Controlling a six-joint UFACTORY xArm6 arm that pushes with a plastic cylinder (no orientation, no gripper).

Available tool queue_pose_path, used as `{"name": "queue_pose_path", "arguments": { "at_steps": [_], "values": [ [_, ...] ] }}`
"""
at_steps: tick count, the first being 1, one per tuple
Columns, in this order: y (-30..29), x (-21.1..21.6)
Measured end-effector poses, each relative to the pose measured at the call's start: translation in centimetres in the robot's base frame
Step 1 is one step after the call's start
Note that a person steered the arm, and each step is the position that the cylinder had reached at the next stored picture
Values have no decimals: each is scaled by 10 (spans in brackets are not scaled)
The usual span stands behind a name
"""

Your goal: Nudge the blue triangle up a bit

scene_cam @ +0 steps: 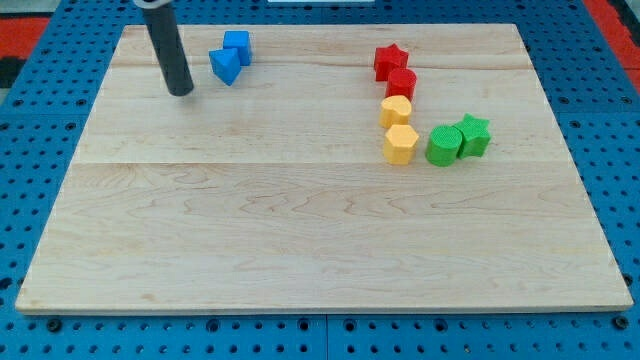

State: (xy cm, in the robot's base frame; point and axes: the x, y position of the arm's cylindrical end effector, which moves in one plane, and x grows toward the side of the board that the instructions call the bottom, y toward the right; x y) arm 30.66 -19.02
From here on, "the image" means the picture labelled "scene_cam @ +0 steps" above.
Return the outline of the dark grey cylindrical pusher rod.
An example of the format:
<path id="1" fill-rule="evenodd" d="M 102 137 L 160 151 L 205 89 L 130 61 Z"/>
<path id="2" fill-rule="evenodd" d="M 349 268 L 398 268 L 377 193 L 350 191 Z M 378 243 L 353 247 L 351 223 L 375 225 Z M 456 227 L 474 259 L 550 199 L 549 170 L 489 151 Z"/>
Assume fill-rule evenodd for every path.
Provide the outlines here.
<path id="1" fill-rule="evenodd" d="M 171 0 L 134 0 L 158 60 L 168 92 L 182 97 L 191 93 L 194 83 L 178 30 Z"/>

